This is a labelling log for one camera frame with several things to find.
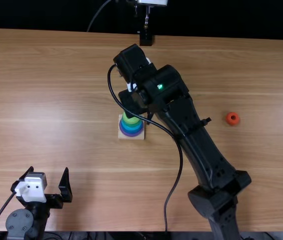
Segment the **wood grain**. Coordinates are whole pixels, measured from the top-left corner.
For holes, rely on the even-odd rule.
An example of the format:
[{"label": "wood grain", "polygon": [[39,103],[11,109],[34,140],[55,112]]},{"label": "wood grain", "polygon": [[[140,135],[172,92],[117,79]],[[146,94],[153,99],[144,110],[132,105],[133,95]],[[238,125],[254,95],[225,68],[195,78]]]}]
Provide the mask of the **wood grain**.
[{"label": "wood grain", "polygon": [[[0,29],[0,207],[29,166],[57,193],[69,167],[73,203],[52,210],[47,230],[162,231],[163,204],[178,170],[170,137],[118,140],[106,75],[137,35]],[[239,195],[241,231],[283,231],[283,41],[157,36],[146,55],[174,66],[220,151],[252,184]],[[125,88],[116,71],[115,91]],[[241,122],[230,127],[227,112]],[[210,231],[187,192],[197,185],[185,159],[168,204],[171,231]],[[14,199],[0,217],[22,206]]]}]

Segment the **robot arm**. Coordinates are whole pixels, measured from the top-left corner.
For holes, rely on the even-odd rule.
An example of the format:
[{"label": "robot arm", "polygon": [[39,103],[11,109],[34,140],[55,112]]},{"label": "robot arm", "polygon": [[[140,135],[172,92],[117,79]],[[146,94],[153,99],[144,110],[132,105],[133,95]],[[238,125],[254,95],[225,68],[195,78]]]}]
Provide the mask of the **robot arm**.
[{"label": "robot arm", "polygon": [[199,183],[188,197],[208,219],[215,239],[239,240],[237,194],[251,178],[236,170],[215,146],[204,128],[211,119],[200,120],[180,74],[170,65],[157,70],[136,44],[121,51],[114,62],[127,84],[136,84],[135,91],[119,93],[122,104],[134,113],[156,114],[187,155]]},{"label": "robot arm", "polygon": [[62,209],[64,203],[71,203],[73,194],[66,167],[58,188],[60,194],[45,194],[46,175],[34,172],[31,166],[10,190],[25,207],[13,211],[6,220],[7,240],[41,240],[43,238],[50,209]]}]

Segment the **teal ring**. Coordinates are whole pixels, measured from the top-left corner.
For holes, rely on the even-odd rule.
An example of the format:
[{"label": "teal ring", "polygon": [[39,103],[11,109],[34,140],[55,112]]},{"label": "teal ring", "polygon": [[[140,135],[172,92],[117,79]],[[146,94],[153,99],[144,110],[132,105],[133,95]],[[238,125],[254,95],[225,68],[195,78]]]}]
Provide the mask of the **teal ring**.
[{"label": "teal ring", "polygon": [[143,121],[141,121],[138,126],[134,126],[134,127],[129,127],[125,125],[124,121],[120,121],[119,124],[121,125],[122,130],[128,134],[135,134],[144,127]]}]

